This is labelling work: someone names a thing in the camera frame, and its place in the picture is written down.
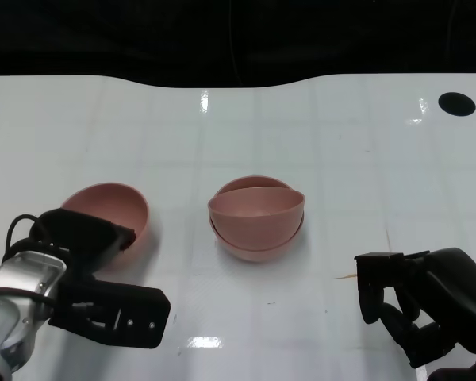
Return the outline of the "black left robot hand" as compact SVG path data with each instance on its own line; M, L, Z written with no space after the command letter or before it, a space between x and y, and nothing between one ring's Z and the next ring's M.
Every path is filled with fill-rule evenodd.
M42 213L29 236L68 250L75 264L89 273L110 265L136 241L133 229L62 208Z

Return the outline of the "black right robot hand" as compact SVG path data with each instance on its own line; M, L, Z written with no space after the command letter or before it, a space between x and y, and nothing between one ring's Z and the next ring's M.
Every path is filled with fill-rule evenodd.
M476 263L463 250L370 252L355 262L364 322L380 321L412 368L457 344L476 355Z

